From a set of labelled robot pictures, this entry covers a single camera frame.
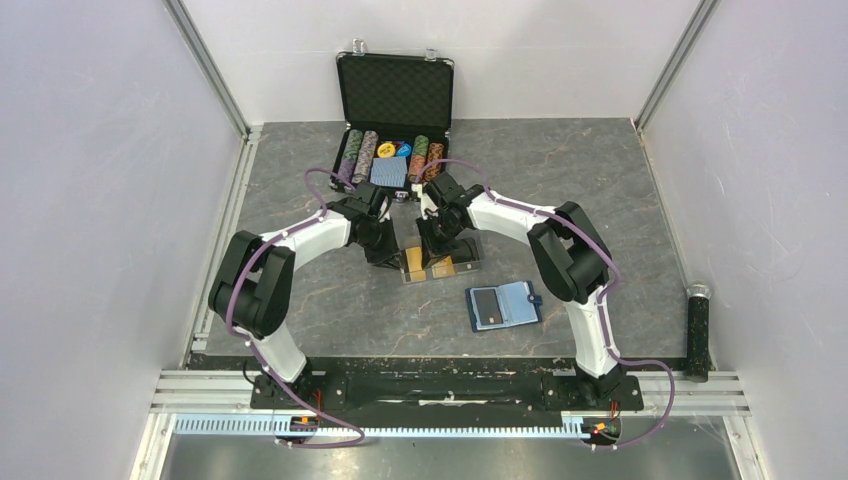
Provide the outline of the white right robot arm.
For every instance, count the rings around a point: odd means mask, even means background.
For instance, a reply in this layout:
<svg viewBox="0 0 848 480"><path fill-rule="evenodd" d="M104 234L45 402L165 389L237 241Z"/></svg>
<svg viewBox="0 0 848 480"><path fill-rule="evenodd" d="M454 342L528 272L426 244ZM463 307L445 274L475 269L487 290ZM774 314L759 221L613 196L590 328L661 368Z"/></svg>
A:
<svg viewBox="0 0 848 480"><path fill-rule="evenodd" d="M609 321L607 294L617 275L610 252L583 209L502 196L483 185L465 188L448 173L413 188L424 258L443 256L465 230L493 232L527 245L542 282L564 302L577 353L577 392L591 408L618 393L625 369Z"/></svg>

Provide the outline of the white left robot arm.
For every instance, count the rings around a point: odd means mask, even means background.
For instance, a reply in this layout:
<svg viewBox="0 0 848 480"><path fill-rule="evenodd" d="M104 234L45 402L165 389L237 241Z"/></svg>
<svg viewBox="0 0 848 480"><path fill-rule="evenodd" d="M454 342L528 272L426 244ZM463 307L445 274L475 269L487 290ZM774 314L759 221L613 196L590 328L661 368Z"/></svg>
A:
<svg viewBox="0 0 848 480"><path fill-rule="evenodd" d="M245 342L288 406L302 407L314 394L313 379L303 373L309 361L285 324L295 273L351 245L359 246L372 266L396 267L400 249L392 203L391 194L365 182L303 221L264 234L242 230L229 240L208 306Z"/></svg>

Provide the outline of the blue leather card holder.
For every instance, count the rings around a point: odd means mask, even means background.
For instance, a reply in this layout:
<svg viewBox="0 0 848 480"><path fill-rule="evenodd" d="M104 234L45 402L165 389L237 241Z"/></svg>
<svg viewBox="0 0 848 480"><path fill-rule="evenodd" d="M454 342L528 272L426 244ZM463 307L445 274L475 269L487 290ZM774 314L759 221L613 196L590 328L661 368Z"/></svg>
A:
<svg viewBox="0 0 848 480"><path fill-rule="evenodd" d="M489 329L480 329L474 291L494 288L503 316L503 324ZM465 300L469 314L471 330L475 333L496 331L542 322L542 297L535 291L531 281L517 281L497 286L472 287L465 290Z"/></svg>

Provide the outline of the clear acrylic card box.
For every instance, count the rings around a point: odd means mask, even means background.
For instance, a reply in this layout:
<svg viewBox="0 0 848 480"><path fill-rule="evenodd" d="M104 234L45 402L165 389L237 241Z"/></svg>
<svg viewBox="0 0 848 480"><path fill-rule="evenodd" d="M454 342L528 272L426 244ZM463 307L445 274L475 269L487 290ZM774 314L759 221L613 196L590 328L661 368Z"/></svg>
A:
<svg viewBox="0 0 848 480"><path fill-rule="evenodd" d="M402 262L400 275L402 282L404 284L422 283L470 274L481 270L483 263L483 250L481 242L478 239L477 241L480 248L479 262L453 264L449 258L445 258L430 268L421 267L420 244L402 248L400 251L400 259Z"/></svg>

